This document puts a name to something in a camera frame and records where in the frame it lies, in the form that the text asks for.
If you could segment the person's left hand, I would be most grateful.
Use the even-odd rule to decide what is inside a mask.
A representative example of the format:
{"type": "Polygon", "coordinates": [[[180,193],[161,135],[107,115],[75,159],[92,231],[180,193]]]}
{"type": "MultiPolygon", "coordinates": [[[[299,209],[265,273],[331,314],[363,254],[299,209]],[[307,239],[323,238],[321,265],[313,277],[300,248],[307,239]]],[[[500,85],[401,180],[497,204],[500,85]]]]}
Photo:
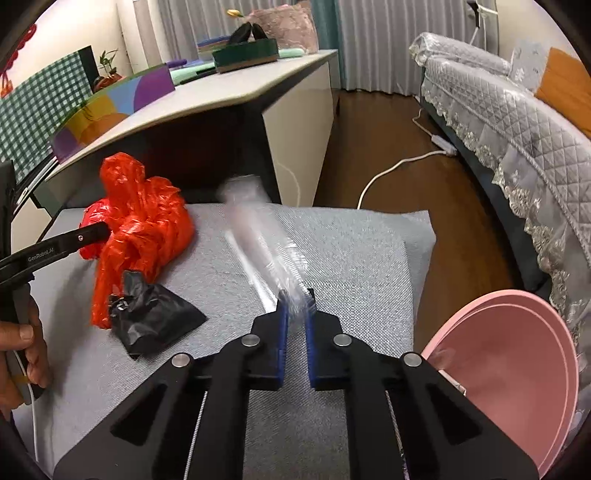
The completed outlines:
{"type": "Polygon", "coordinates": [[[0,366],[0,403],[5,420],[11,417],[11,411],[23,403],[23,397],[12,381],[5,353],[23,351],[28,361],[27,377],[31,384],[47,388],[51,382],[51,372],[47,356],[47,344],[43,338],[39,308],[32,296],[28,302],[28,325],[1,322],[1,366],[0,366]]]}

